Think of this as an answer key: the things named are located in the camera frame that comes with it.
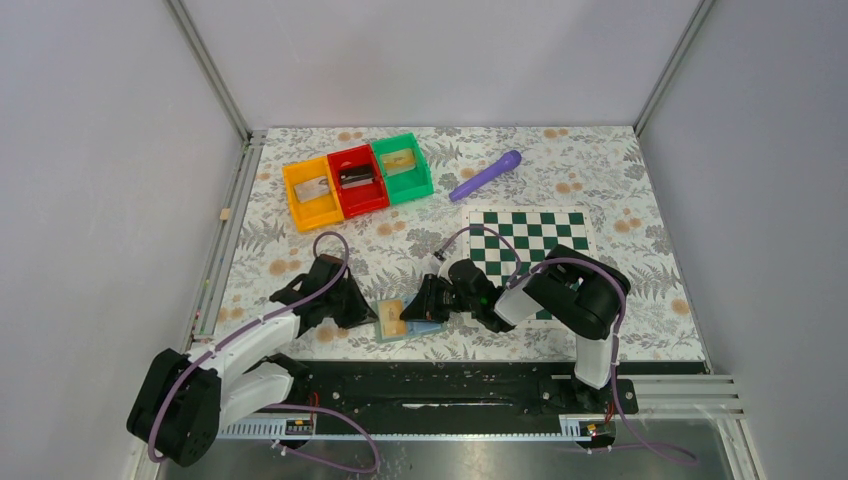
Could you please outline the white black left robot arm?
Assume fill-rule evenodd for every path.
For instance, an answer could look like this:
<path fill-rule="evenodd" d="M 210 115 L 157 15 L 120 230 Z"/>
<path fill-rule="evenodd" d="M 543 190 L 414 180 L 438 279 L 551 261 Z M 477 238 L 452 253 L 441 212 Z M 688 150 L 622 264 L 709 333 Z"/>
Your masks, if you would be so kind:
<path fill-rule="evenodd" d="M 308 410 L 315 402 L 311 371 L 278 350 L 326 319 L 350 328 L 377 316 L 346 261 L 320 254 L 270 296 L 257 319 L 205 347 L 157 354 L 131 407 L 128 432 L 146 443 L 151 461 L 187 467 L 221 429 L 259 410 Z"/>

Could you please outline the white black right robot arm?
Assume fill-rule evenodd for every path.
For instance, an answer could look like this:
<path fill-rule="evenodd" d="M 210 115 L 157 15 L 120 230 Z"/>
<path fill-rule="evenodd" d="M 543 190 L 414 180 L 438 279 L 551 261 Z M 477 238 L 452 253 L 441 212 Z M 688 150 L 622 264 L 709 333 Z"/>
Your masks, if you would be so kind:
<path fill-rule="evenodd" d="M 573 396 L 583 410 L 597 412 L 613 398 L 613 333 L 629 291 L 618 270 L 557 245 L 510 287 L 495 285 L 470 259 L 454 261 L 444 275 L 423 277 L 399 318 L 444 323 L 468 312 L 486 329 L 504 333 L 544 311 L 576 335 Z"/>

